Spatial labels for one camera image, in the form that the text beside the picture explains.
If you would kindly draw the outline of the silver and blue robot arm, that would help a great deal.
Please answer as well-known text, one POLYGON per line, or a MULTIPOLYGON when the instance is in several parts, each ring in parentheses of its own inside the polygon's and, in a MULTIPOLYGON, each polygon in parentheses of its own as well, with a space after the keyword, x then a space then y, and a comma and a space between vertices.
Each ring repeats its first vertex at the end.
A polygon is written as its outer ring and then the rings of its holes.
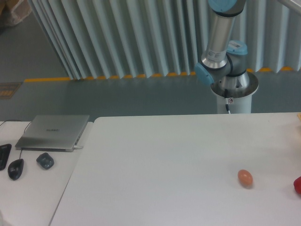
POLYGON ((212 23, 195 72, 207 85, 247 69, 301 69, 299 0, 210 0, 212 23))

